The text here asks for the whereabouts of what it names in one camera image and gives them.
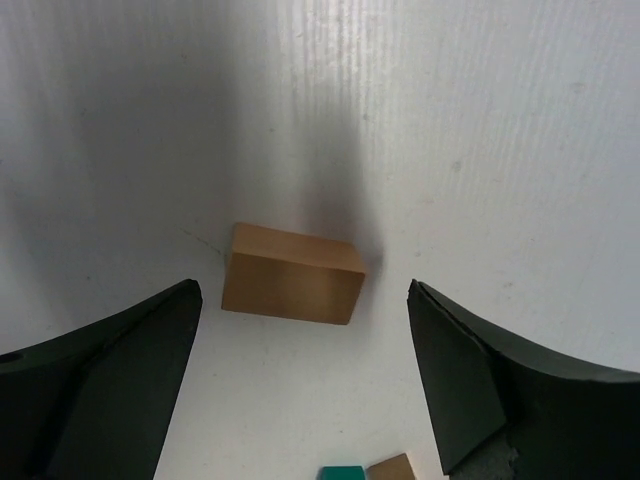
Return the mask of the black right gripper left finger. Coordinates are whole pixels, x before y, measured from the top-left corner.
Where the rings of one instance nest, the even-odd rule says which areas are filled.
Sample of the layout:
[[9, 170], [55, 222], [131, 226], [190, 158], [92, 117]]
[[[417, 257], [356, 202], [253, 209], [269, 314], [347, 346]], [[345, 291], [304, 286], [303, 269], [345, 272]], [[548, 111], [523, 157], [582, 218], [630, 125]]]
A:
[[1, 357], [4, 479], [151, 479], [202, 310], [184, 280]]

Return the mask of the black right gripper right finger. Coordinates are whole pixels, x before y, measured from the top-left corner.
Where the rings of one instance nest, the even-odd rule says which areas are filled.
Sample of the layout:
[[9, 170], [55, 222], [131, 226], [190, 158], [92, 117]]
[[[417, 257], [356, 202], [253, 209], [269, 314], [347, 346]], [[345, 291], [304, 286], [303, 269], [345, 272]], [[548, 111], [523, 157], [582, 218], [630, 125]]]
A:
[[637, 373], [543, 347], [420, 281], [407, 307], [446, 476], [638, 477]]

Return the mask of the natural wood block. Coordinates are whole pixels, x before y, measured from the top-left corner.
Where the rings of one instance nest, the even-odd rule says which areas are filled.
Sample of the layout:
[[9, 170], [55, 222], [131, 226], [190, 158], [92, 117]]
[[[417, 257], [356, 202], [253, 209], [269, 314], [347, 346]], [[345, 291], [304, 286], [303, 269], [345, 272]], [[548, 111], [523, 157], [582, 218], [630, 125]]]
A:
[[346, 325], [366, 275], [350, 243], [239, 222], [233, 228], [221, 308]]
[[416, 480], [406, 453], [382, 460], [366, 469], [367, 480]]

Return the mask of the teal wood block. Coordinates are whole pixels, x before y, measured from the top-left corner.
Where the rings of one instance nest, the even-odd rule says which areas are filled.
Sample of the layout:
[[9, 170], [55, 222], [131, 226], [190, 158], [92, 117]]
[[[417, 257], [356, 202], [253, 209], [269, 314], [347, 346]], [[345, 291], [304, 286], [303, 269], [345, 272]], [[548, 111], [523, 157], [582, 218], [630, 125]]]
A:
[[366, 473], [362, 466], [341, 465], [324, 466], [320, 469], [318, 480], [366, 480]]

